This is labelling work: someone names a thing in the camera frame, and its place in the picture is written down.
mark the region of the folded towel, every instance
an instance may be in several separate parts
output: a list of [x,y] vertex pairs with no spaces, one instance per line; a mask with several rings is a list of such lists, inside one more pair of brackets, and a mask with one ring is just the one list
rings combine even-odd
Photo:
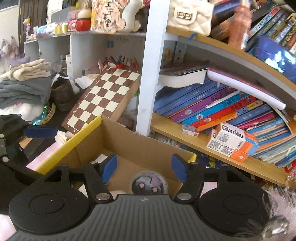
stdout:
[[50,97],[51,82],[50,77],[1,81],[0,108],[17,103],[46,104]]
[[33,78],[49,77],[50,72],[46,71],[50,67],[50,62],[45,62],[44,59],[39,59],[26,64],[21,64],[18,67],[10,69],[8,72],[0,76],[1,80],[19,80],[25,81]]

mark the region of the bottle cap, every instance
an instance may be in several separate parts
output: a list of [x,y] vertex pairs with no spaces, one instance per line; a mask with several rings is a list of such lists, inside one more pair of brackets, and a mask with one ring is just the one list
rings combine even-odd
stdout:
[[240,0],[240,5],[250,8],[249,0]]

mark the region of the beige cloth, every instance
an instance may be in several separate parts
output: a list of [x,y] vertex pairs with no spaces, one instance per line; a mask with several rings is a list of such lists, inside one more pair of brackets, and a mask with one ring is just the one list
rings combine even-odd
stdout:
[[10,69],[8,72],[0,75],[0,80],[25,81],[34,78],[49,77],[50,72],[46,71],[46,69],[50,66],[50,62],[39,59]]

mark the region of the curved shelf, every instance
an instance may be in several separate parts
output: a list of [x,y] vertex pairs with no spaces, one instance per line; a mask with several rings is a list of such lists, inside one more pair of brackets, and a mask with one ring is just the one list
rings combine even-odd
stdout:
[[[254,77],[252,81],[261,83],[268,91],[278,96],[289,107],[293,109],[296,108],[296,85],[263,61],[210,37],[197,34],[193,38],[194,41],[189,40],[188,38],[193,34],[191,31],[167,26],[166,32],[168,34],[178,35],[179,42],[192,45],[209,53],[212,58],[210,59],[211,62],[215,62],[216,57],[220,58],[220,60],[225,60],[217,62],[221,67],[231,70],[232,66],[229,66],[230,64],[242,66],[243,71],[241,72],[243,73],[238,74],[248,76],[253,73]],[[281,88],[282,91],[279,92],[278,89],[275,89],[275,86]]]
[[172,122],[170,119],[156,113],[153,113],[150,128],[151,130],[170,137],[173,140],[179,141],[195,150],[208,154],[241,170],[254,174],[280,186],[285,185],[284,181],[287,175],[283,168],[277,168],[273,164],[268,164],[253,157],[247,158],[242,163],[235,161],[219,152],[207,148],[207,135],[205,133],[200,133],[198,137],[184,134],[182,133],[181,124]]

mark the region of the white handbag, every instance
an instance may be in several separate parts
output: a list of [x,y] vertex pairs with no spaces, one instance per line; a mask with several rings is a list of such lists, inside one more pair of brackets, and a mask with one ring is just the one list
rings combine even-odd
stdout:
[[207,0],[171,0],[168,25],[208,36],[213,9]]

